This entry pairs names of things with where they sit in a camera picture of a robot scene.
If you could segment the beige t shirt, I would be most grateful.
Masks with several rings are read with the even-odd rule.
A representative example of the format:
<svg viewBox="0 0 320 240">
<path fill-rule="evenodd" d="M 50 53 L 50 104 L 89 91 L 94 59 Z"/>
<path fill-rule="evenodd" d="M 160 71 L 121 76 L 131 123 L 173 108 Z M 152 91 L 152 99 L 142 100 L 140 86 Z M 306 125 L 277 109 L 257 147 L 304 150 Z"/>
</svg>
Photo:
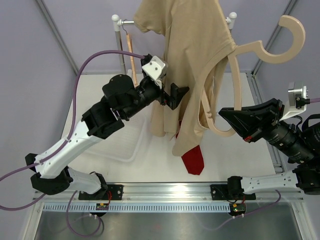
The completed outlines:
<svg viewBox="0 0 320 240">
<path fill-rule="evenodd" d="M 164 36 L 165 90 L 171 84 L 189 87 L 176 109 L 154 102 L 151 113 L 151 133 L 175 138 L 172 154 L 180 157 L 198 146 L 208 129 L 201 96 L 206 93 L 215 111 L 228 55 L 236 44 L 217 0 L 144 0 L 133 19 L 141 32 Z"/>
</svg>

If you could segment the bright red t shirt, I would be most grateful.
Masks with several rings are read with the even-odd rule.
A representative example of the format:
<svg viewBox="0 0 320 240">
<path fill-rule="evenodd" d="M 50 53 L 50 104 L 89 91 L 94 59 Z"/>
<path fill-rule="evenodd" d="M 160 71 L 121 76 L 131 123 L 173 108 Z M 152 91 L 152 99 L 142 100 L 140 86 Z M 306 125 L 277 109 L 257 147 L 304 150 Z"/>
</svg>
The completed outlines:
<svg viewBox="0 0 320 240">
<path fill-rule="evenodd" d="M 201 147 L 199 144 L 195 145 L 193 142 L 185 139 L 186 135 L 184 133 L 180 133 L 182 120 L 178 121 L 178 126 L 179 131 L 175 137 L 178 141 L 178 151 L 181 155 L 183 164 L 189 174 L 199 176 L 205 168 Z"/>
</svg>

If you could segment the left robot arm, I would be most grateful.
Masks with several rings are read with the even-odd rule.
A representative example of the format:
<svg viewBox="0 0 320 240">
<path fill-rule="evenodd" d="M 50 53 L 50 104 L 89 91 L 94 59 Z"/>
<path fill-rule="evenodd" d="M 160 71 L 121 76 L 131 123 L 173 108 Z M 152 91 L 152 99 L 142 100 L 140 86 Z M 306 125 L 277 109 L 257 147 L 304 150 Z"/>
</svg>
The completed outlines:
<svg viewBox="0 0 320 240">
<path fill-rule="evenodd" d="M 32 187 L 46 195 L 56 195 L 65 190 L 83 192 L 87 200 L 101 200 L 107 195 L 108 185 L 100 173 L 83 173 L 69 167 L 76 157 L 91 146 L 107 139 L 122 129 L 124 121 L 150 105 L 153 101 L 174 110 L 189 87 L 174 83 L 167 94 L 145 76 L 138 86 L 125 74 L 115 75 L 102 87 L 104 96 L 75 124 L 70 136 L 61 139 L 42 154 L 29 153 L 26 164 L 34 171 Z"/>
</svg>

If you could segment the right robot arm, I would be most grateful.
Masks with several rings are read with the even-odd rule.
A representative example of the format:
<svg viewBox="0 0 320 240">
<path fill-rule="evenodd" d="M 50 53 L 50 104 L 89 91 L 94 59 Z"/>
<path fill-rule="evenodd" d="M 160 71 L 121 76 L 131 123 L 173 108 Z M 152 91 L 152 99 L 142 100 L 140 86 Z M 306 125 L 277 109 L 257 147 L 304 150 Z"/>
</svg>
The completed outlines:
<svg viewBox="0 0 320 240">
<path fill-rule="evenodd" d="M 301 190 L 306 195 L 320 194 L 320 124 L 297 125 L 283 120 L 285 105 L 278 99 L 235 110 L 224 107 L 219 115 L 247 143 L 261 139 L 269 145 L 271 157 L 280 164 L 276 174 L 231 176 L 226 193 L 232 199 L 273 190 Z"/>
</svg>

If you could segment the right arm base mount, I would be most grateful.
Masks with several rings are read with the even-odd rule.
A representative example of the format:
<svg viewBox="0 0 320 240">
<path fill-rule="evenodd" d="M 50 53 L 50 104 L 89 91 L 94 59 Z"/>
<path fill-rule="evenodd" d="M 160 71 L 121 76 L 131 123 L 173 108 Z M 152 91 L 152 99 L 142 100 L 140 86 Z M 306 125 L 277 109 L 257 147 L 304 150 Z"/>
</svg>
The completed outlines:
<svg viewBox="0 0 320 240">
<path fill-rule="evenodd" d="M 241 186 L 240 176 L 231 176 L 227 179 L 226 184 L 214 183 L 210 185 L 211 198 L 214 201 L 227 201 L 229 203 L 235 203 L 242 200 L 256 200 L 256 195 L 244 194 L 244 189 Z"/>
</svg>

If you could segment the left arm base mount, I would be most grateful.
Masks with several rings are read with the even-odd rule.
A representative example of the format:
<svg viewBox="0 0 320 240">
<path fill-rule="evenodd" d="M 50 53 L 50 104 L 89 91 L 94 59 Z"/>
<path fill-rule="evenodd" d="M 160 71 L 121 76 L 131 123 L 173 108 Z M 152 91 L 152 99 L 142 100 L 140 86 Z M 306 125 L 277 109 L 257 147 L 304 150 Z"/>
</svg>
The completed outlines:
<svg viewBox="0 0 320 240">
<path fill-rule="evenodd" d="M 80 192 L 78 199 L 81 201 L 97 201 L 97 200 L 113 200 L 120 201 L 123 198 L 124 186 L 122 184 L 109 184 L 106 183 L 104 177 L 100 173 L 95 171 L 90 173 L 96 175 L 101 183 L 101 189 L 96 193 L 88 194 L 86 192 Z"/>
</svg>

